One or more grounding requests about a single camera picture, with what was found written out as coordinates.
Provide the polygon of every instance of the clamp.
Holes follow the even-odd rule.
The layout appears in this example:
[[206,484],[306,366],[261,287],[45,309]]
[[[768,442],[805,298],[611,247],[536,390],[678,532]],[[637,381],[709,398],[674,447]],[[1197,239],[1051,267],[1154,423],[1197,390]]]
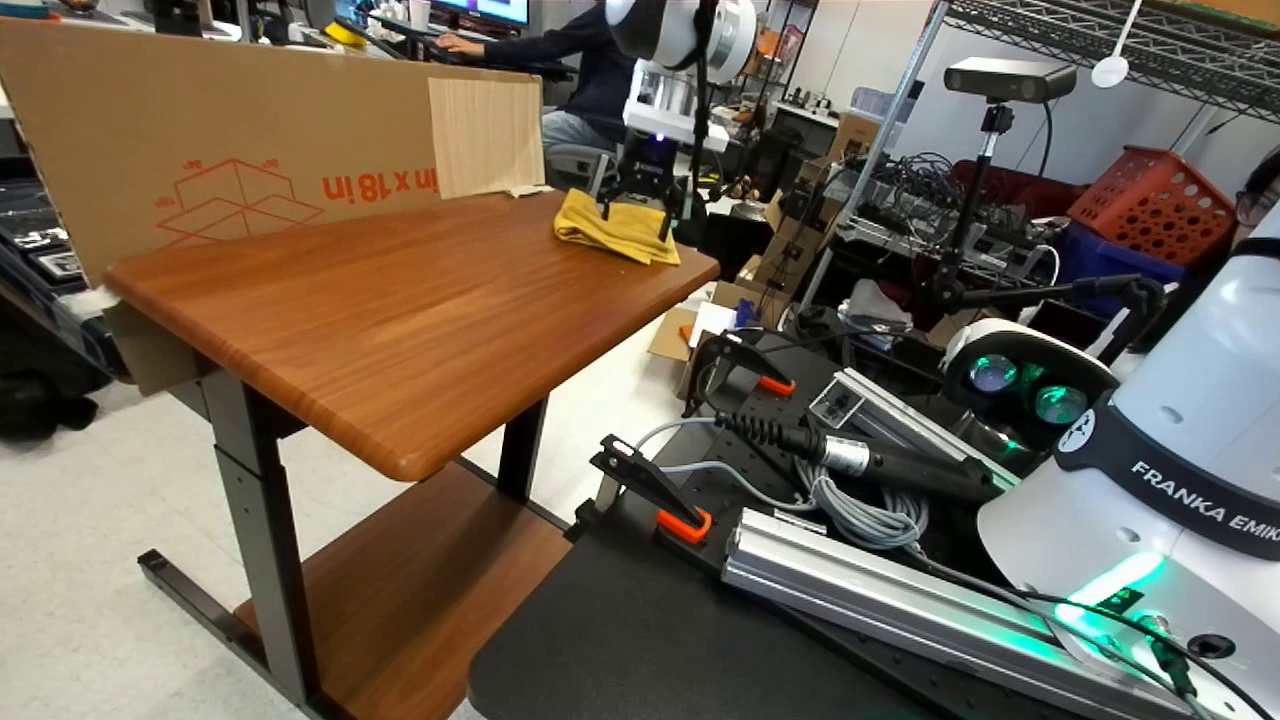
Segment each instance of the clamp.
[[622,482],[625,488],[641,492],[657,503],[657,530],[687,549],[702,549],[714,537],[714,514],[697,509],[680,484],[670,482],[647,455],[641,455],[622,437],[606,437],[593,464]]
[[755,394],[763,398],[796,398],[796,381],[782,373],[759,348],[741,345],[738,336],[720,334],[697,345],[687,390],[685,390],[685,416],[694,416],[709,399],[714,373],[750,369],[755,373]]

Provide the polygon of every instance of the wooden shelf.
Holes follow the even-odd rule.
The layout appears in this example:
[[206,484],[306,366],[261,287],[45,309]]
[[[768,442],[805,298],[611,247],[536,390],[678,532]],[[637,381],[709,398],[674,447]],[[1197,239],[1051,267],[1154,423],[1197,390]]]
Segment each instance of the wooden shelf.
[[551,520],[447,464],[306,565],[326,691],[360,720],[447,716],[565,554]]

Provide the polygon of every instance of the cardboard box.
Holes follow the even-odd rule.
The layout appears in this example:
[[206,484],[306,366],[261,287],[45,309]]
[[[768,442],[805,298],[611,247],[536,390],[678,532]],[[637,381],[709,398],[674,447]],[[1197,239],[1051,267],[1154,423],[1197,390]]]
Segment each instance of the cardboard box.
[[858,155],[867,155],[867,149],[876,144],[881,122],[865,118],[865,114],[841,114],[841,127],[832,135],[829,149],[829,165],[848,165]]
[[805,161],[788,198],[782,200],[782,211],[805,216],[809,223],[832,223],[848,200],[846,192],[832,192],[832,186],[838,177],[829,161]]
[[[517,73],[0,20],[0,90],[92,283],[169,245],[546,186]],[[116,345],[146,394],[189,373],[141,315]]]
[[741,283],[755,283],[763,258],[745,262],[745,267],[738,272]]
[[751,326],[759,326],[759,327],[778,327],[788,312],[788,298],[768,292],[751,279],[716,283],[714,305],[750,312]]
[[825,251],[829,233],[825,223],[800,223],[796,216],[783,216],[763,247],[763,262],[755,267],[755,287],[778,292],[793,300]]
[[670,315],[657,326],[657,334],[647,339],[647,354],[678,361],[678,366],[687,366],[694,322],[697,322],[694,309],[685,309],[685,305],[670,309]]

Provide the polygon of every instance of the desk top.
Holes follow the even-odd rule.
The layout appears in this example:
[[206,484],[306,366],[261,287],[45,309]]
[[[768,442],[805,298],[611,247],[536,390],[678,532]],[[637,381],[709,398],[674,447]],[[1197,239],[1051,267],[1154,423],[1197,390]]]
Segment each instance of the desk top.
[[110,283],[395,482],[426,482],[716,277],[558,245],[561,198],[134,258]]

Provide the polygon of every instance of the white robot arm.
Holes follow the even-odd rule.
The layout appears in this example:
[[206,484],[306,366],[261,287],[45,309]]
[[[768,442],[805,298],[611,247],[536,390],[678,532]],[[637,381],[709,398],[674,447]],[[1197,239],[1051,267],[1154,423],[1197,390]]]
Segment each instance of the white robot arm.
[[[980,514],[998,568],[1079,603],[1134,599],[1280,714],[1280,208],[1112,399]],[[1218,716],[1254,716],[1201,691]]]
[[[702,52],[702,12],[709,25],[704,66],[709,81],[732,81],[755,42],[751,0],[608,0],[606,18],[625,52],[637,56],[634,91],[625,106],[625,126],[697,144],[697,52]],[[730,134],[709,127],[709,149],[724,149]]]

